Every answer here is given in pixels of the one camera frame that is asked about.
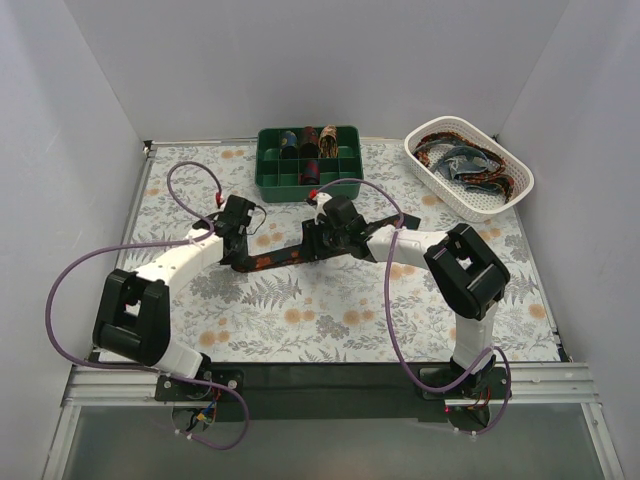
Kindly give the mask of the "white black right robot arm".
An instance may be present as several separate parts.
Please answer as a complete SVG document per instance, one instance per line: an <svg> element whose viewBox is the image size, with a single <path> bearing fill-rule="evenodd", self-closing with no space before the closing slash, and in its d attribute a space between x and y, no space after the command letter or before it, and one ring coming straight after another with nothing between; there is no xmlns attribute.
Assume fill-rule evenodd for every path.
<svg viewBox="0 0 640 480"><path fill-rule="evenodd" d="M493 250L469 225L459 223L447 232L425 232L408 228L408 215L396 202L396 215L380 227L366 222L353 202L312 191L305 202L314 208L313 222L329 229L329 245L344 248L353 257L386 264L383 280L387 331L399 364L417 388L430 394L456 390L475 397L489 384L495 364L492 343L493 318L504 298L510 273ZM454 312L457 337L451 357L452 381L434 387L423 383L410 369L394 331L390 274L393 264L427 270L434 278L446 304Z"/></svg>

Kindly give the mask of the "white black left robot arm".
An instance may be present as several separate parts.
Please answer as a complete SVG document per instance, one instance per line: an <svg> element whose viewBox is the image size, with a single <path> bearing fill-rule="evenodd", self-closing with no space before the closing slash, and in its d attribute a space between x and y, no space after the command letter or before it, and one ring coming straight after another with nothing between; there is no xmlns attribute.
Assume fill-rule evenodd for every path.
<svg viewBox="0 0 640 480"><path fill-rule="evenodd" d="M201 271L242 250L256 204L231 195L224 208L193 224L184 240L133 271L116 269L105 281L93 344L144 367L178 377L193 400L213 386L205 356L172 337L171 296Z"/></svg>

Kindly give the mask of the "black tie orange flowers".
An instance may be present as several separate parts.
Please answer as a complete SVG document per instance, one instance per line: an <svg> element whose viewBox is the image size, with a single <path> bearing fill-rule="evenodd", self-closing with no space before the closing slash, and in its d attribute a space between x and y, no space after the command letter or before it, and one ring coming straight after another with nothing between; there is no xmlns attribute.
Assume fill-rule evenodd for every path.
<svg viewBox="0 0 640 480"><path fill-rule="evenodd" d="M325 226L324 220L325 220L325 217L324 215L322 215L321 222L318 224L323 226L323 232L324 232L324 226ZM421 220L418 217L415 217L413 215L405 215L403 222L400 222L399 215L396 214L396 215L392 215L371 223L376 223L377 225L380 226L380 228L386 227L388 225L392 225L392 226L401 225L403 227L407 227L409 230L417 230L420 225L420 222ZM249 255L249 259L247 262L248 271L246 273L258 272L258 271L279 268L279 267L284 267L289 265L305 264L299 258L300 246L301 246L301 243L297 245L289 246L289 247L284 247L278 250L273 250L267 253L262 253L259 255ZM334 257L342 256L342 255L349 255L349 254L341 254L340 252L333 253L324 245L324 254L323 254L322 260L327 260ZM364 260L364 261L377 263L377 260L375 259Z"/></svg>

